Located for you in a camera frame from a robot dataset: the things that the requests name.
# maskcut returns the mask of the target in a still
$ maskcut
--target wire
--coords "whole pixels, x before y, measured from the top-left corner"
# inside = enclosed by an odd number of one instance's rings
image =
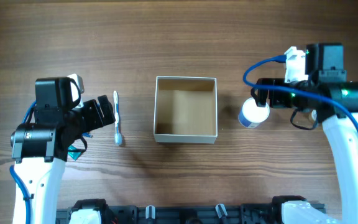
[[[30,206],[30,196],[27,191],[27,188],[25,187],[22,179],[20,179],[20,177],[16,174],[14,165],[10,166],[9,172],[11,173],[12,178],[15,180],[15,182],[17,183],[17,186],[19,186],[19,188],[21,189],[21,191],[23,193],[23,200],[25,202],[25,223],[30,224],[31,223],[31,206]]]
[[[247,81],[247,76],[248,76],[248,73],[251,72],[253,69],[267,63],[267,62],[278,62],[278,63],[285,63],[287,59],[287,56],[286,55],[279,55],[279,56],[276,56],[276,57],[272,57],[272,58],[268,58],[268,59],[265,59],[263,61],[260,61],[258,63],[256,63],[255,65],[251,66],[250,68],[248,68],[246,70],[246,72],[244,73],[244,76],[242,77],[242,80],[244,81],[244,83],[246,85],[249,85],[249,86],[252,86],[253,88],[255,89],[260,89],[260,90],[277,90],[277,91],[283,91],[283,92],[287,92],[287,93],[294,93],[296,95],[300,95],[300,96],[303,96],[303,97],[307,97],[307,98],[311,98],[311,99],[314,99],[314,100],[319,100],[319,101],[322,101],[324,103],[327,103],[327,104],[330,104],[330,105],[333,105],[337,108],[339,108],[347,117],[349,117],[350,121],[352,121],[357,133],[358,133],[358,123],[356,121],[356,119],[353,117],[353,115],[343,106],[341,105],[340,103],[338,103],[337,101],[334,101],[328,97],[325,97],[325,96],[321,96],[321,95],[317,95],[317,94],[314,94],[314,93],[309,93],[307,91],[303,91],[303,90],[297,90],[297,89],[294,89],[294,88],[288,88],[288,87],[284,87],[284,86],[274,86],[274,85],[258,85],[258,84],[254,84],[254,83],[251,83],[251,82],[248,82]]]
[[[32,113],[32,110],[34,110],[36,104],[37,104],[37,100],[34,100],[34,102],[30,105],[29,109],[25,113],[22,124],[24,124],[27,121],[27,118],[29,117],[30,113]]]

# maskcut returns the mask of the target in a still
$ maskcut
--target blue and white object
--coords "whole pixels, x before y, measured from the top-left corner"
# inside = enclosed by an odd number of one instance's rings
[[[242,105],[239,121],[246,128],[256,128],[268,118],[269,114],[270,108],[267,103],[265,107],[258,107],[251,97]]]
[[[114,135],[114,140],[116,142],[116,145],[120,146],[122,145],[122,136],[119,132],[118,93],[116,90],[114,91],[112,96],[114,98],[114,107],[116,110],[116,134]]]

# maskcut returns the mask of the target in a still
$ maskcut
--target open box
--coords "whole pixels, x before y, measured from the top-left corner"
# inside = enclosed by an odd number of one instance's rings
[[[213,144],[218,136],[216,78],[157,77],[157,142]]]

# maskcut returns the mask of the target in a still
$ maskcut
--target brown tabletop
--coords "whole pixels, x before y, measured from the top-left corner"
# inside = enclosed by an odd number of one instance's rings
[[[72,73],[83,77],[85,100],[107,94],[112,101],[118,91],[126,145],[114,144],[113,125],[94,131],[88,151],[67,162],[58,208],[86,198],[184,206],[302,195],[340,218],[334,161],[321,127],[294,128],[291,110],[271,110],[257,129],[237,120],[250,97],[245,69],[315,42],[342,42],[348,80],[358,80],[358,1],[0,4],[0,223],[10,223],[14,209],[10,135],[35,100],[35,79]],[[271,63],[249,80],[284,74]],[[215,144],[154,141],[158,75],[217,78]]]

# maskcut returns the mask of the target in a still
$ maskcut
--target wood surface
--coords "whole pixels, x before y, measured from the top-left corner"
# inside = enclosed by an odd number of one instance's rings
[[[72,73],[83,77],[85,100],[105,94],[112,100],[118,91],[125,147],[114,145],[113,125],[95,131],[88,151],[67,162],[58,208],[86,198],[181,206],[302,195],[340,218],[335,166],[321,127],[294,128],[290,110],[271,110],[258,129],[237,120],[250,97],[245,69],[315,42],[342,42],[348,80],[358,80],[358,1],[0,4],[0,223],[12,220],[9,140],[35,99],[35,79]],[[271,63],[249,80],[284,73]],[[154,141],[157,75],[218,79],[215,144]]]

